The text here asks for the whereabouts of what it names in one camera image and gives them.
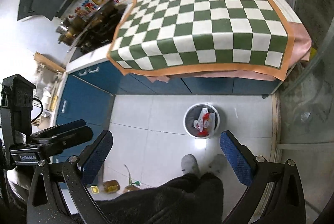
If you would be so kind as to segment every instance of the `green and white checkered tablecloth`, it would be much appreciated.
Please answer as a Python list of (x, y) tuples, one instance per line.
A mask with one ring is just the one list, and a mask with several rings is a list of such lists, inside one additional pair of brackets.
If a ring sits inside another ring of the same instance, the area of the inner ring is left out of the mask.
[(134, 70), (203, 63), (279, 69), (287, 39), (268, 0), (137, 0), (109, 56)]

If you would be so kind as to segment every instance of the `foot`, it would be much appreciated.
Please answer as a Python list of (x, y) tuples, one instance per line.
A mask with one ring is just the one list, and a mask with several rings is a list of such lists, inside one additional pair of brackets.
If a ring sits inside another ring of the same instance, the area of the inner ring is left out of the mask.
[(183, 171), (183, 175), (187, 173), (195, 174), (197, 177), (199, 177), (200, 175), (197, 160), (192, 154), (187, 154), (183, 156), (181, 160), (181, 168)]
[(227, 159), (223, 154), (217, 154), (212, 162), (209, 164), (208, 172), (213, 173), (217, 177), (223, 172), (223, 169), (226, 166)]

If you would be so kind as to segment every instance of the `black cable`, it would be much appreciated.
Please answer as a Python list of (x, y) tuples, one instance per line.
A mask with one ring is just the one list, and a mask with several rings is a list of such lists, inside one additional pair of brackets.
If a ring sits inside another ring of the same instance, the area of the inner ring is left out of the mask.
[(36, 119), (38, 119), (41, 116), (41, 114), (43, 113), (43, 104), (42, 104), (42, 102), (39, 99), (37, 99), (37, 98), (33, 98), (32, 100), (33, 101), (38, 101), (40, 103), (40, 105), (41, 105), (41, 112), (38, 114), (38, 116), (36, 118), (34, 118), (31, 121), (31, 123), (33, 123)]

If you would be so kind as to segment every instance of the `bolt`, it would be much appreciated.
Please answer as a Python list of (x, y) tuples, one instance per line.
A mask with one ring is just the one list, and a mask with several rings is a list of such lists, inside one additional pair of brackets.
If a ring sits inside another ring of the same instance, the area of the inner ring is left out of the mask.
[(295, 165), (295, 162), (293, 160), (289, 159), (288, 160), (288, 165), (293, 167)]
[(69, 161), (70, 163), (74, 163), (76, 160), (78, 160), (78, 157), (76, 157), (75, 155), (71, 156), (71, 157), (68, 159), (68, 161)]
[(38, 162), (38, 165), (39, 165), (40, 167), (43, 167), (43, 166), (45, 165), (45, 163), (46, 163), (45, 160), (41, 160), (41, 161)]
[(263, 163), (263, 162), (264, 162), (264, 157), (261, 156), (261, 155), (256, 156), (255, 159), (256, 159), (256, 161), (258, 161), (258, 162), (260, 162), (260, 163)]

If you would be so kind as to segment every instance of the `cabinet handle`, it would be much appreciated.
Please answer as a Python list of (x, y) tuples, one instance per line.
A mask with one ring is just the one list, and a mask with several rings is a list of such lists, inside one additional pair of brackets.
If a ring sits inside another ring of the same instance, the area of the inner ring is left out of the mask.
[(64, 100), (63, 108), (61, 109), (62, 113), (65, 113), (66, 104), (67, 104), (67, 101)]
[(95, 70), (88, 69), (89, 73), (96, 73), (99, 72), (100, 68), (97, 66)]
[(83, 73), (78, 73), (79, 76), (85, 76), (87, 75), (87, 70), (85, 70)]

